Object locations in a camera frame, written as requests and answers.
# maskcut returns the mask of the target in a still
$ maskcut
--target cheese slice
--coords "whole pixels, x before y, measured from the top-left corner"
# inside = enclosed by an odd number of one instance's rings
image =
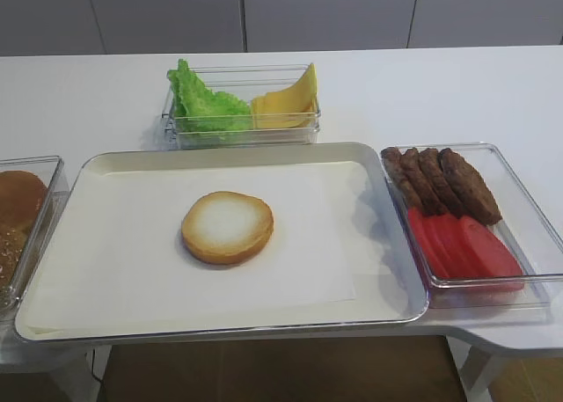
[[[308,113],[317,96],[317,75],[311,63],[296,83],[281,91],[268,92],[252,100],[256,128],[293,128],[303,123],[302,116],[273,116],[285,113]]]

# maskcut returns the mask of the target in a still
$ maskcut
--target plastic tray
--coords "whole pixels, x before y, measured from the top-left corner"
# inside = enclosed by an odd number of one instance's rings
[[[0,289],[0,321],[12,320],[18,301],[45,250],[58,216],[69,195],[60,157],[31,157],[0,161],[0,172],[27,171],[37,175],[48,192],[32,227],[10,283]]]
[[[430,306],[453,308],[471,306],[540,307],[563,289],[563,243],[534,202],[499,149],[487,143],[431,144],[398,147],[401,152],[416,147],[451,148],[471,163],[492,191],[502,220],[492,232],[513,253],[524,276],[443,280],[435,277],[408,225],[406,206],[400,191],[388,179],[407,234],[418,253],[420,272],[430,292]],[[523,284],[518,291],[499,291],[499,286]]]
[[[179,235],[218,190],[274,212],[266,248],[233,268],[194,260]],[[370,147],[152,151],[84,166],[16,327],[29,340],[160,341],[400,324],[427,307]]]
[[[306,65],[251,66],[238,68],[198,68],[205,85],[213,91],[235,94],[249,104],[254,97],[279,91],[292,84],[306,71]],[[163,128],[167,146],[177,150],[217,147],[240,147],[261,144],[315,143],[320,130],[320,106],[315,99],[309,113],[276,113],[260,115],[260,123],[276,128],[256,128],[252,115],[174,117],[174,98],[168,92],[163,110]],[[236,122],[240,130],[225,130]],[[207,132],[189,132],[186,125],[200,125]]]

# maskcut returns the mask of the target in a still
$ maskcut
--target lettuce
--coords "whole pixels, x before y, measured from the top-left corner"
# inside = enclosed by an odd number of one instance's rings
[[[180,132],[237,131],[252,128],[248,104],[228,92],[212,92],[197,74],[189,69],[185,60],[179,59],[178,68],[168,71],[168,79],[174,94],[176,127]]]

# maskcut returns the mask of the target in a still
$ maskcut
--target red tomato slice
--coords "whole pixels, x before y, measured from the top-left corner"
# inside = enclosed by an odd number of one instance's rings
[[[455,264],[455,270],[461,274],[458,277],[476,278],[484,275],[477,269],[478,263],[472,257],[472,252],[464,244],[459,228],[459,221],[450,214],[436,216],[433,220],[438,238],[449,255],[449,259]]]
[[[488,277],[523,275],[514,256],[489,229],[469,216],[463,216],[459,226],[465,244],[479,264],[479,271]]]
[[[424,219],[425,231],[430,244],[440,258],[442,265],[453,279],[470,277],[464,266],[451,254],[442,240],[442,227],[439,221],[440,216],[430,216]]]
[[[424,252],[434,275],[440,279],[450,277],[440,261],[440,258],[435,253],[434,248],[428,241],[428,237],[424,231],[422,213],[417,208],[410,208],[408,210],[408,220],[413,229],[414,237],[419,243],[422,252]]]

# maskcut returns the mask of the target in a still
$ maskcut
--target white table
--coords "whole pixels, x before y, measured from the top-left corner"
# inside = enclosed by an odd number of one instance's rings
[[[320,142],[357,141],[376,150],[395,144],[494,143],[563,233],[563,179],[552,175],[560,172],[563,157],[562,47],[183,57],[192,66],[315,62],[323,112]],[[153,150],[168,88],[165,73],[178,58],[0,58],[0,158],[58,154],[72,182],[80,166],[101,152]],[[537,150],[541,160],[534,158]],[[506,357],[563,355],[562,299],[553,303],[549,320],[534,310],[430,310],[407,326],[350,335],[446,334],[483,349],[473,349],[461,370],[473,397]],[[4,337],[4,347],[11,342]],[[12,366],[26,361],[17,352],[11,351]]]

